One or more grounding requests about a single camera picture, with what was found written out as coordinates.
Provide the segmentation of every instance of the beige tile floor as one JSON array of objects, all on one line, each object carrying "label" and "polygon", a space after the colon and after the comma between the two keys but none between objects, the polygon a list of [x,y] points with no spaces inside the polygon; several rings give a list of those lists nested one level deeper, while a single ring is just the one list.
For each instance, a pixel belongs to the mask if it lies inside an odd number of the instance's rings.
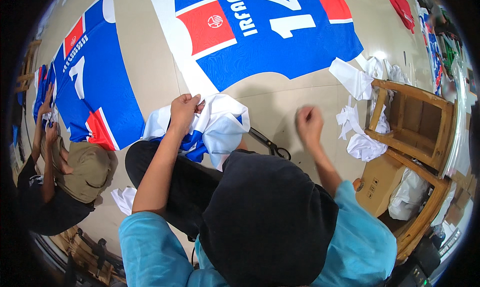
[{"label": "beige tile floor", "polygon": [[[42,35],[42,44],[36,57],[36,67],[49,64],[63,38],[79,16],[94,0],[67,0],[62,6],[61,0],[55,7],[48,27]],[[355,31],[368,58],[378,51],[385,53],[388,61],[400,65],[411,81],[418,87],[432,91],[431,72],[428,56],[419,26],[412,34],[392,8],[388,0],[345,0],[350,7]],[[414,0],[408,0],[411,11],[417,19]],[[129,80],[140,110],[145,119],[150,112],[166,106],[182,93],[187,93],[185,81],[169,51],[161,26],[150,0],[114,0],[117,33],[123,60]],[[351,65],[360,69],[355,61]],[[322,69],[293,80],[278,73],[266,72],[245,78],[230,86],[224,93],[236,98],[249,108],[251,125],[279,146],[287,148],[292,155],[292,162],[302,168],[315,182],[319,179],[315,173],[312,159],[303,151],[294,127],[294,115],[297,107],[305,104],[318,105],[325,121],[321,142],[328,157],[346,180],[354,180],[363,173],[365,163],[351,157],[346,152],[348,141],[338,139],[340,127],[336,114],[348,103],[348,91],[328,72]],[[35,129],[31,116],[31,103],[35,98],[33,86],[27,92],[27,125],[33,138]],[[358,102],[360,123],[364,124],[367,102]],[[70,146],[69,133],[60,121],[62,136],[67,148]],[[23,142],[28,144],[26,134]],[[267,153],[267,148],[250,136],[245,136],[251,150]],[[110,192],[116,188],[132,186],[125,171],[125,154],[128,148],[111,152],[114,169],[111,184],[102,194],[102,199],[95,211],[80,224],[84,232],[94,241],[104,238],[106,247],[113,254],[120,255],[118,227],[125,215],[118,209]],[[193,243],[173,229],[190,255]]]}]

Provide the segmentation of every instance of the white logo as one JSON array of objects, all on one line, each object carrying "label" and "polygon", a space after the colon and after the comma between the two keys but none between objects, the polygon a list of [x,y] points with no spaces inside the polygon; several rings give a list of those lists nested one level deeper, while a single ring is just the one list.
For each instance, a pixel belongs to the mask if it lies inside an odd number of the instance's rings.
[{"label": "white logo", "polygon": [[223,23],[223,19],[219,15],[210,16],[208,19],[208,25],[212,28],[218,28]]}]

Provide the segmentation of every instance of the light blue shirt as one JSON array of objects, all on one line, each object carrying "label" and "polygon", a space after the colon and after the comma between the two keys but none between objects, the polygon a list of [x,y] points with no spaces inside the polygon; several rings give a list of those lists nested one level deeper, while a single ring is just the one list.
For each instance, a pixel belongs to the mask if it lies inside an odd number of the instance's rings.
[{"label": "light blue shirt", "polygon": [[[355,199],[352,183],[344,181],[335,194],[338,218],[325,265],[310,285],[371,286],[392,272],[397,241],[390,230]],[[200,269],[193,266],[167,222],[152,212],[125,218],[118,229],[129,287],[228,286],[195,241]]]}]

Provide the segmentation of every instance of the framed picture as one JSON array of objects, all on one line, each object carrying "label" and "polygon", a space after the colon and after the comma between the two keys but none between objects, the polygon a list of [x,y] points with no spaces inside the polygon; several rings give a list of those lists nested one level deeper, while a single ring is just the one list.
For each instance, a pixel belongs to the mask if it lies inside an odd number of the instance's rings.
[{"label": "framed picture", "polygon": [[468,73],[468,91],[473,95],[477,96],[477,89],[475,86],[475,78],[473,77],[473,70],[467,68]]}]

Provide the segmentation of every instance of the black t-shirt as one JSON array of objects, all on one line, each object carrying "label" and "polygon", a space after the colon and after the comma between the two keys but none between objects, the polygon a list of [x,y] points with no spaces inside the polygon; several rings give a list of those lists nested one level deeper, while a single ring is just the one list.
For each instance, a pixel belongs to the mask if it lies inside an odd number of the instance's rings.
[{"label": "black t-shirt", "polygon": [[93,203],[75,200],[62,188],[55,186],[52,199],[44,203],[41,193],[43,179],[35,171],[32,156],[18,176],[20,216],[29,230],[52,236],[75,226],[94,211]]}]

